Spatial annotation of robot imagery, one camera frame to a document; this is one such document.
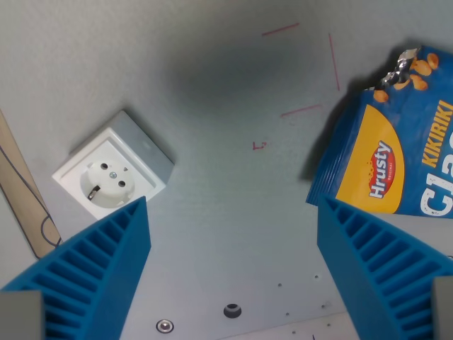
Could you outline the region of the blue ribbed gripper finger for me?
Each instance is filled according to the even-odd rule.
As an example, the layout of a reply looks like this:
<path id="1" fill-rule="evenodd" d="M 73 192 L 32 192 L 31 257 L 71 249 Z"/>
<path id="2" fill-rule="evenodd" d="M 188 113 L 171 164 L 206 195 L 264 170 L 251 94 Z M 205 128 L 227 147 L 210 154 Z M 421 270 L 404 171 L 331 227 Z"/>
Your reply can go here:
<path id="1" fill-rule="evenodd" d="M 145 198 L 74 235 L 5 292 L 42 293 L 46 339 L 119 339 L 151 249 Z"/>
<path id="2" fill-rule="evenodd" d="M 317 245 L 360 339 L 434 339 L 431 287 L 452 260 L 332 197 L 318 204 Z"/>

